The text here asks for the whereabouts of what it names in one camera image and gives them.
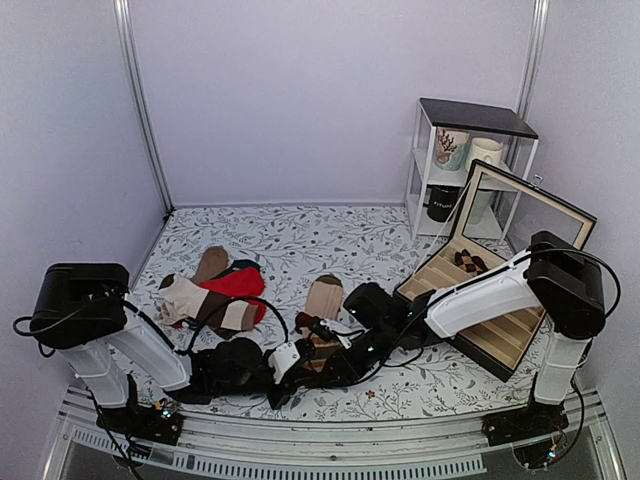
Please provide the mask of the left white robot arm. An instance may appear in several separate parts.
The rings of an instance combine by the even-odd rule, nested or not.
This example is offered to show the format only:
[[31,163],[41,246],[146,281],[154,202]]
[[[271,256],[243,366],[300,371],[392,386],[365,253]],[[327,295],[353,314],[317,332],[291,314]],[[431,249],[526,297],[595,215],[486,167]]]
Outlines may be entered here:
[[299,387],[316,387],[312,341],[285,341],[265,352],[248,338],[235,338],[213,349],[181,350],[128,301],[128,277],[115,263],[54,264],[46,271],[32,315],[12,325],[17,335],[60,352],[126,433],[141,433],[149,415],[132,399],[137,387],[113,361],[112,348],[183,404],[206,405],[223,395],[257,393],[278,409]]

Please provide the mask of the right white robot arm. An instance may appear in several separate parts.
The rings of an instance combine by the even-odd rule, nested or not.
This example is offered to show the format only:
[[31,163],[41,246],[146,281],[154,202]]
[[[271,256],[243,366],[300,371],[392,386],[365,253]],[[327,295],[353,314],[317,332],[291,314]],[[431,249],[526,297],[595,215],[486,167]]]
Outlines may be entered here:
[[488,320],[540,308],[553,320],[554,336],[535,377],[531,403],[516,421],[524,435],[537,436],[554,422],[555,406],[564,401],[586,345],[613,311],[604,305],[602,285],[602,273],[609,268],[600,258],[540,231],[528,248],[503,264],[412,301],[391,296],[376,283],[362,284],[343,307],[366,331],[326,360],[323,385],[365,382],[371,368],[404,347],[413,333],[446,339]]

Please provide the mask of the beige striped ribbed sock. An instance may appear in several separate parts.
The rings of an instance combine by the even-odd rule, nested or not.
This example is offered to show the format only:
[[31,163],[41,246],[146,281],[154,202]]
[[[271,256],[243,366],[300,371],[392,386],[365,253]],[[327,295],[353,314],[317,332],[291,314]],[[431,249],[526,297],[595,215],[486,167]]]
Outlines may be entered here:
[[[304,313],[326,320],[337,320],[343,299],[342,282],[333,275],[321,275],[312,284],[307,295]],[[295,327],[303,338],[311,339],[320,358],[327,358],[341,347],[337,340],[323,340],[312,334],[308,327]]]

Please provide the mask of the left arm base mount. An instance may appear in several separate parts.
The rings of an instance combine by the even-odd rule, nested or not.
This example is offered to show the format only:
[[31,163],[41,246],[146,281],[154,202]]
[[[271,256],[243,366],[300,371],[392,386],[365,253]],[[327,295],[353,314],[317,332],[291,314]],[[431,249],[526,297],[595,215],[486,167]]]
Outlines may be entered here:
[[178,404],[167,398],[144,406],[138,402],[137,385],[130,374],[126,375],[128,398],[123,407],[97,407],[97,425],[105,430],[137,438],[176,446],[184,417],[178,412]]

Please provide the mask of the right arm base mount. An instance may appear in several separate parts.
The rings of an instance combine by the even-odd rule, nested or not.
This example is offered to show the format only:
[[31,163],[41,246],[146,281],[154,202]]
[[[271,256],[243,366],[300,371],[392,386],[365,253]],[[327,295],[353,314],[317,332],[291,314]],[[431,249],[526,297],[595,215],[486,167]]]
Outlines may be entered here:
[[577,392],[580,404],[580,420],[572,440],[568,439],[569,426],[564,404],[546,405],[532,399],[522,408],[485,415],[482,433],[490,446],[503,445],[547,435],[548,439],[537,444],[516,447],[514,458],[529,471],[546,470],[564,459],[577,444],[584,427],[586,405],[584,396]]

